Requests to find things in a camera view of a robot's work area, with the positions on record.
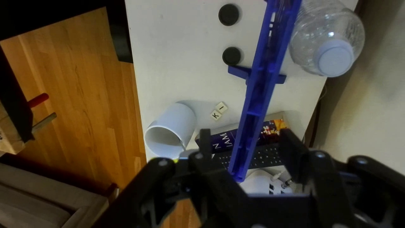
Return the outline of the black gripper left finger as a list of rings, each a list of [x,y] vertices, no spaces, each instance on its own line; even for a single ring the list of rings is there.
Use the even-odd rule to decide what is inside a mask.
[[[208,129],[199,130],[199,151],[205,157],[211,156],[211,136]]]

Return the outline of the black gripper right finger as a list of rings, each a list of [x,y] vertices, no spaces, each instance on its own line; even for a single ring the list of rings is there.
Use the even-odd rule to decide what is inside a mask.
[[[288,170],[312,168],[312,152],[294,136],[291,129],[279,132],[279,156]]]

